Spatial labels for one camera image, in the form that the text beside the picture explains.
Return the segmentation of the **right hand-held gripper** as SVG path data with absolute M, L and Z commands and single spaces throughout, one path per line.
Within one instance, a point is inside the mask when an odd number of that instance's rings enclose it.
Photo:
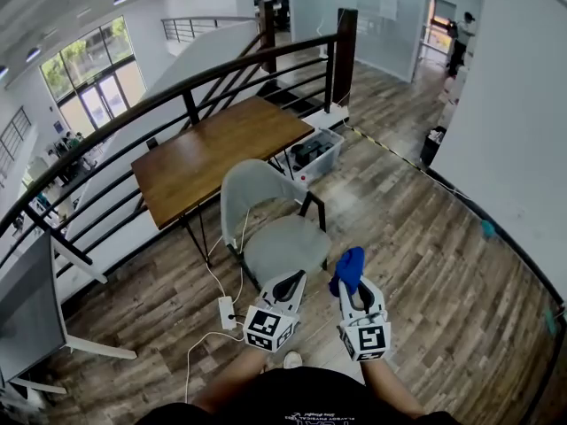
M 347 285 L 338 281 L 340 310 L 343 316 L 355 316 L 353 295 Z M 382 291 L 366 276 L 358 286 L 359 296 L 367 314 L 363 317 L 342 320 L 338 325 L 340 340 L 352 361 L 363 362 L 381 359 L 391 348 L 391 323 L 387 320 Z

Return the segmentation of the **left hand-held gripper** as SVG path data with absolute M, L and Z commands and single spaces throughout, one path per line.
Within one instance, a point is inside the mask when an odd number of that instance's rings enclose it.
M 299 270 L 268 280 L 260 297 L 269 303 L 299 305 L 307 283 L 307 274 Z M 265 352 L 275 353 L 291 338 L 299 324 L 299 315 L 270 305 L 250 305 L 244 323 L 244 342 Z

